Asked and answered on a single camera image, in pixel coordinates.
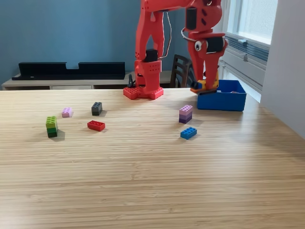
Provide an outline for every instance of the white wall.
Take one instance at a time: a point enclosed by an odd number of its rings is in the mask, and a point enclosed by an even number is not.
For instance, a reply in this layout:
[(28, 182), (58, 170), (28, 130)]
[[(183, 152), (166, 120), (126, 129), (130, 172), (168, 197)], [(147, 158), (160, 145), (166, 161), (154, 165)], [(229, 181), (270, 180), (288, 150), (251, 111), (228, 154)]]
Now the white wall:
[(279, 0), (262, 105), (305, 138), (305, 0)]

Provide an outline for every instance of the lavender lego brick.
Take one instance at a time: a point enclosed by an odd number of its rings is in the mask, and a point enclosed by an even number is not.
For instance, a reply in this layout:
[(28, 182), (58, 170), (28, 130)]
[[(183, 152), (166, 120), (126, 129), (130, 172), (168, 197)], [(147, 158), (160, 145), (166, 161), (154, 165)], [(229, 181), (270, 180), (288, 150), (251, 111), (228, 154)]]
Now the lavender lego brick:
[(179, 115), (179, 119), (184, 119), (184, 120), (186, 120), (186, 119), (192, 117), (192, 115), (193, 115), (192, 112), (190, 112), (188, 115), (180, 114), (180, 115)]
[(185, 116), (187, 116), (191, 112), (193, 112), (193, 107), (189, 106), (189, 105), (186, 105), (179, 110), (179, 114), (180, 115), (185, 115)]
[(192, 118), (193, 118), (192, 116), (189, 117), (188, 119), (181, 119), (181, 118), (179, 118), (179, 122), (183, 123), (183, 124), (187, 124), (189, 121), (191, 121)]
[(61, 113), (61, 116), (63, 118), (70, 118), (70, 117), (72, 117), (72, 108), (71, 107), (65, 107), (64, 110)]

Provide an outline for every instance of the wire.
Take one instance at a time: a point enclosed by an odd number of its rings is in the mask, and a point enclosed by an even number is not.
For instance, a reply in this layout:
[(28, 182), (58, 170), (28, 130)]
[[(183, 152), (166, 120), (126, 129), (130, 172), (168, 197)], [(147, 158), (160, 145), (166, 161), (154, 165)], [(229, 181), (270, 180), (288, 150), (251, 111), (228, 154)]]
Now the wire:
[(167, 57), (169, 49), (170, 49), (170, 46), (171, 46), (171, 42), (172, 42), (172, 25), (171, 25), (171, 20), (170, 20), (170, 16), (168, 15), (168, 12), (166, 12), (166, 14), (167, 14), (168, 23), (169, 23), (170, 28), (171, 28), (171, 33), (170, 33), (170, 38), (169, 38), (169, 41), (168, 41), (168, 44), (167, 44), (166, 53), (165, 53), (164, 56), (158, 58), (158, 60), (161, 60), (161, 59)]
[(183, 29), (181, 30), (181, 35), (182, 35), (182, 37), (183, 37), (184, 39), (186, 39), (187, 41), (191, 41), (191, 42), (197, 42), (196, 40), (191, 39), (191, 38), (185, 36), (184, 31), (185, 31), (185, 28), (183, 28)]

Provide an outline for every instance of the red robot arm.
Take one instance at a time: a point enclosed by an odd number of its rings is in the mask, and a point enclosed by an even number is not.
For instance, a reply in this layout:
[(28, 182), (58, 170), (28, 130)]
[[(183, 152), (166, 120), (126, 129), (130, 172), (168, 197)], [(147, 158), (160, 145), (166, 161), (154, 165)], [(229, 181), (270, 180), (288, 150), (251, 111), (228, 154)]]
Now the red robot arm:
[[(216, 90), (217, 65), (227, 46), (224, 34), (214, 34), (212, 30), (222, 16), (220, 3), (221, 0), (141, 0), (135, 51), (136, 87), (125, 88), (124, 95), (130, 99), (156, 99), (163, 95), (160, 88), (160, 59), (164, 49), (163, 12), (179, 8), (186, 8), (184, 30), (189, 32), (189, 37), (183, 37), (188, 41), (196, 79), (203, 79), (205, 62), (206, 83), (201, 90)], [(150, 36), (154, 49), (146, 50)]]

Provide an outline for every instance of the blue box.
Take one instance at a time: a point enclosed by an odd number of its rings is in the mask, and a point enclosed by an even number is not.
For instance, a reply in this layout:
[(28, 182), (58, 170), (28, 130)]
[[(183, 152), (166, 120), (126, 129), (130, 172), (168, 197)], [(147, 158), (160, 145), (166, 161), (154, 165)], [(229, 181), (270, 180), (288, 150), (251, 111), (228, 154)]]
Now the blue box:
[(221, 92), (198, 96), (199, 110), (243, 111), (247, 93), (238, 80), (219, 80)]

